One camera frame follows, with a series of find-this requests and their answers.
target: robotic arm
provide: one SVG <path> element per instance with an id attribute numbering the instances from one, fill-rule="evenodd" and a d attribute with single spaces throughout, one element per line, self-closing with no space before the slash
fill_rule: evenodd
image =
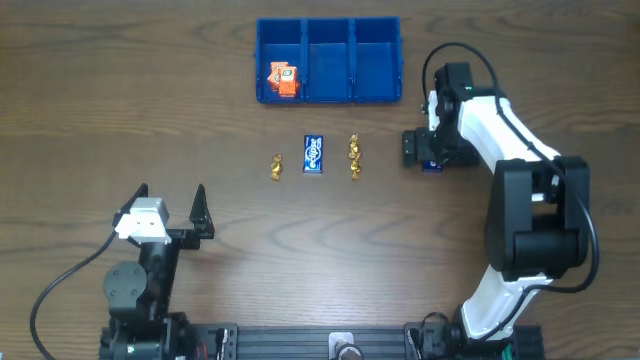
<path id="1" fill-rule="evenodd" d="M 448 345 L 463 355 L 486 354 L 491 344 L 497 352 L 539 291 L 527 287 L 547 286 L 585 261 L 589 227 L 580 206 L 589 206 L 589 169 L 581 158 L 560 156 L 537 139 L 499 91 L 475 87 L 468 63 L 448 63 L 434 80 L 425 111 L 429 127 L 403 134 L 404 163 L 441 171 L 477 165 L 481 157 L 494 174 L 484 233 L 489 267 L 457 309 L 452 326 L 459 333 Z M 504 118 L 496 111 L 496 96 Z M 563 171 L 577 196 L 531 145 Z M 536 213 L 535 202 L 553 204 L 555 212 Z"/>

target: blue tray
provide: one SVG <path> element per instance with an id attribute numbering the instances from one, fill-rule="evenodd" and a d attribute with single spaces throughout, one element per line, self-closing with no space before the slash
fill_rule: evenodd
<path id="1" fill-rule="evenodd" d="M 295 98 L 271 90 L 272 61 L 298 68 L 301 86 Z M 256 98 L 261 103 L 397 101 L 402 65 L 398 17 L 257 20 Z"/>

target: gold candy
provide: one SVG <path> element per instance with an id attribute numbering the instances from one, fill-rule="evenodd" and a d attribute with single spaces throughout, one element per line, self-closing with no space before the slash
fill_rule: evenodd
<path id="1" fill-rule="evenodd" d="M 280 181 L 281 173 L 282 173 L 282 155 L 276 154 L 273 156 L 273 164 L 271 164 L 271 179 L 273 181 Z"/>
<path id="2" fill-rule="evenodd" d="M 351 180 L 357 181 L 360 179 L 360 157 L 362 157 L 362 153 L 360 153 L 360 140 L 358 140 L 358 134 L 351 135 L 349 139 L 349 159 L 353 160 L 351 162 L 351 171 L 353 175 L 351 175 Z"/>

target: wooden table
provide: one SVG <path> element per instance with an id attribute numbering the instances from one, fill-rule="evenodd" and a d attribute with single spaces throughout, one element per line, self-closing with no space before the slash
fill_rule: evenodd
<path id="1" fill-rule="evenodd" d="M 263 106 L 255 20 L 402 18 L 404 96 L 394 105 Z M 635 357 L 640 7 L 631 1 L 4 1 L 0 5 L 0 352 L 39 358 L 28 317 L 56 276 L 93 253 L 142 182 L 187 225 L 203 183 L 218 233 L 184 252 L 173 310 L 240 325 L 403 324 L 452 313 L 477 287 L 491 174 L 401 166 L 403 130 L 425 123 L 427 53 L 464 41 L 492 61 L 520 118 L 591 166 L 602 263 L 577 295 L 541 294 L 521 323 L 549 358 Z M 471 60 L 439 55 L 430 68 Z M 302 139 L 325 136 L 325 173 L 301 173 Z M 348 138 L 359 133 L 361 180 Z M 270 180 L 283 155 L 282 181 Z M 40 309 L 48 349 L 97 353 L 102 281 L 137 250 L 116 242 Z M 559 284 L 580 281 L 588 266 Z"/>

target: wood grain surface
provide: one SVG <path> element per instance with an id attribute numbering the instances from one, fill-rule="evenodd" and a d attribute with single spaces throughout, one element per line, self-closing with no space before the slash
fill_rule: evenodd
<path id="1" fill-rule="evenodd" d="M 404 93 L 393 105 L 264 106 L 257 17 L 402 19 Z M 4 0 L 0 3 L 0 352 L 37 359 L 28 317 L 93 253 L 142 182 L 175 226 L 199 183 L 218 233 L 183 252 L 172 310 L 240 325 L 395 324 L 452 313 L 487 266 L 486 166 L 425 176 L 401 166 L 424 124 L 427 53 L 463 41 L 491 60 L 514 110 L 592 171 L 602 263 L 577 295 L 541 294 L 548 358 L 640 356 L 640 6 L 636 1 Z M 471 55 L 450 50 L 430 72 Z M 478 80 L 487 80 L 472 59 Z M 359 133 L 361 180 L 348 138 Z M 301 173 L 306 133 L 325 173 Z M 282 181 L 270 180 L 283 155 Z M 60 359 L 97 356 L 102 281 L 136 249 L 114 243 L 45 300 L 38 326 Z M 587 266 L 559 284 L 582 279 Z"/>

